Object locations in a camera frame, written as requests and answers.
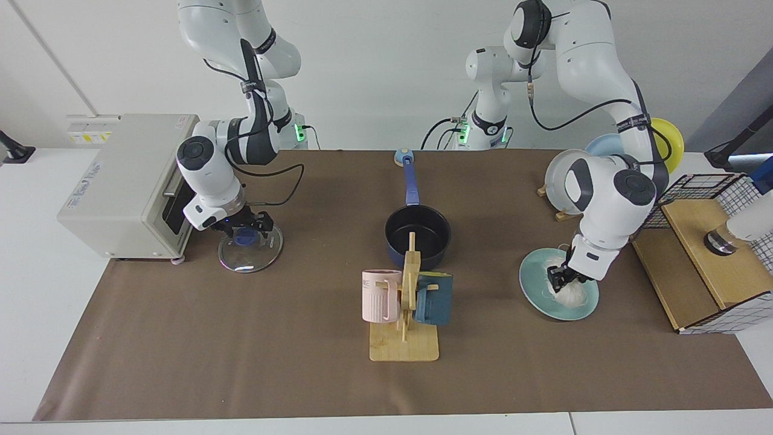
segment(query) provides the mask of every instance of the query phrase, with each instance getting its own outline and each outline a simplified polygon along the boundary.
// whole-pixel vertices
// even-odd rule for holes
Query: white table
[[[0,167],[0,421],[27,422],[48,386],[107,260],[56,222],[94,149],[39,149]],[[683,173],[716,172],[699,154]],[[739,334],[773,391],[773,322]],[[165,420],[0,424],[17,433],[427,433],[770,434],[773,410],[394,416],[264,420]]]

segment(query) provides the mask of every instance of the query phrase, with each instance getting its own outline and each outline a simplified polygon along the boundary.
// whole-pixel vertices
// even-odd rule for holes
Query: teal plate
[[[529,253],[521,262],[518,279],[526,298],[546,316],[558,320],[580,320],[593,313],[598,305],[598,284],[587,281],[583,284],[587,300],[582,307],[568,308],[553,300],[548,291],[550,281],[547,278],[545,262],[560,256],[565,259],[567,253],[555,248],[542,248]]]

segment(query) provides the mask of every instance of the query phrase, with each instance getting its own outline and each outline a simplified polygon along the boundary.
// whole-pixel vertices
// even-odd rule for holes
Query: blue mug
[[[420,272],[414,320],[422,324],[438,326],[448,324],[451,321],[453,284],[453,275],[441,272]]]

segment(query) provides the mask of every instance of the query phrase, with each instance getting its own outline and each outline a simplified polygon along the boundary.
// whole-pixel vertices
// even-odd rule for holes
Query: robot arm
[[[180,0],[182,38],[207,63],[242,80],[248,116],[200,122],[181,144],[178,167],[197,193],[184,213],[198,230],[270,227],[267,214],[252,215],[226,152],[235,163],[266,165],[298,142],[301,115],[288,106],[284,90],[268,78],[296,75],[298,50],[269,24],[261,0]]]
[[[494,91],[479,84],[470,149],[491,148],[492,133],[501,135],[500,128],[497,132],[486,128],[504,126],[509,94],[502,83],[528,81],[533,104],[532,79],[543,72],[543,50],[556,52],[561,88],[580,101],[603,107],[617,123],[623,144],[619,156],[576,158],[557,187],[584,215],[567,261],[548,271],[558,291],[574,279],[604,278],[628,237],[649,215],[656,194],[666,188],[668,172],[638,86],[618,60],[609,10],[596,0],[525,0],[513,14],[504,46],[470,55],[468,75],[476,83],[494,77]],[[503,71],[508,67],[512,73],[506,77]]]

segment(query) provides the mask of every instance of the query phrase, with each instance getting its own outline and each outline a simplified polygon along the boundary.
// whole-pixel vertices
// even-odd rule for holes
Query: brown table mat
[[[555,222],[535,195],[555,154],[417,153],[422,202],[452,227],[438,361],[368,359],[360,271],[391,266],[383,224],[404,199],[393,153],[283,152],[272,170],[301,161],[307,172],[289,204],[268,208],[285,236],[277,262],[228,272],[214,231],[191,237],[180,266],[111,262],[35,420],[773,406],[735,336],[671,330],[630,247],[589,318],[530,306],[521,260],[569,242],[579,222]],[[250,200],[273,201],[295,176],[243,180]]]

